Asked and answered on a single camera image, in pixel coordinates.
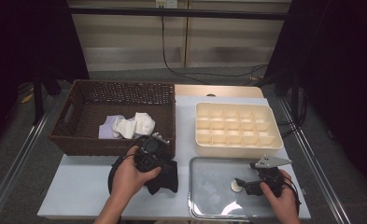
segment plastic organizer tray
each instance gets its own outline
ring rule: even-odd
[[[206,157],[258,159],[283,147],[274,113],[267,105],[199,103],[196,151]]]

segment black horizontal bar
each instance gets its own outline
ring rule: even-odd
[[[29,7],[27,9],[35,10],[38,12],[71,13],[71,14],[224,18],[224,19],[270,20],[270,21],[284,21],[285,19],[290,17],[290,15],[287,13],[149,8],[149,7],[71,6],[71,7]]]

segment person's left hand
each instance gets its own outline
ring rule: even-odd
[[[128,157],[124,159],[114,174],[111,196],[119,194],[119,197],[127,197],[126,199],[130,200],[146,181],[155,178],[160,173],[161,167],[146,173],[138,171],[134,166],[134,154],[137,150],[137,146],[130,148],[127,152]]]

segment human hand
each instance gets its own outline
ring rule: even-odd
[[[119,195],[120,200],[125,199],[129,201],[142,188],[146,181],[155,178],[160,173],[161,167],[157,167],[146,173],[138,171],[134,166],[134,154],[137,150],[137,146],[131,147],[128,150],[127,157],[114,174],[113,188],[110,194],[112,197]]]
[[[291,180],[291,177],[288,173],[286,173],[284,170],[279,171],[284,177]],[[297,216],[296,199],[294,197],[294,192],[290,188],[285,186],[282,189],[281,196],[279,198],[276,198],[276,196],[273,194],[266,183],[261,182],[260,186],[265,197],[268,199],[271,206],[273,207],[273,211],[276,214],[276,217],[281,223],[300,223],[300,220]]]

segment gray tray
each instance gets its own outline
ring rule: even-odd
[[[268,200],[235,192],[235,178],[259,180],[248,159],[195,157],[190,162],[189,209],[194,218],[210,220],[276,219]]]

